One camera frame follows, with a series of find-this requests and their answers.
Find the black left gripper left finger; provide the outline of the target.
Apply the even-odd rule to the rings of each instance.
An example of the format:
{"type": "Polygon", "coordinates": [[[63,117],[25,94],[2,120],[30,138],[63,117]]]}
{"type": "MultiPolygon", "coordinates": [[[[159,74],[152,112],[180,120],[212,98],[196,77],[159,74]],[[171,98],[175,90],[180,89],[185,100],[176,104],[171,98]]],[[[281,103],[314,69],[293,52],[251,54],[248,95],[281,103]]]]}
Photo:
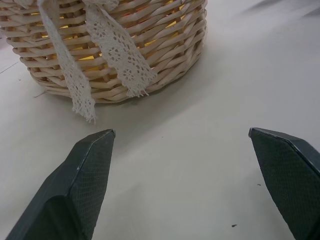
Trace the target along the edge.
{"type": "Polygon", "coordinates": [[[105,198],[116,134],[78,141],[42,183],[8,240],[90,240],[105,198]]]}

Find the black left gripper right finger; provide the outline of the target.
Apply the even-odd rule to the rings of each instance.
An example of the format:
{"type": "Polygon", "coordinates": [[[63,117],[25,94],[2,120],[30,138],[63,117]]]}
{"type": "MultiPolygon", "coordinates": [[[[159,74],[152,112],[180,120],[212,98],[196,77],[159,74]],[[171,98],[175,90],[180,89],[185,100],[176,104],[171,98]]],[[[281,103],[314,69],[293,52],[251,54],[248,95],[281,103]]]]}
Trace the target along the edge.
{"type": "Polygon", "coordinates": [[[296,240],[320,238],[320,153],[307,141],[252,127],[248,136],[265,185],[296,240]]]}

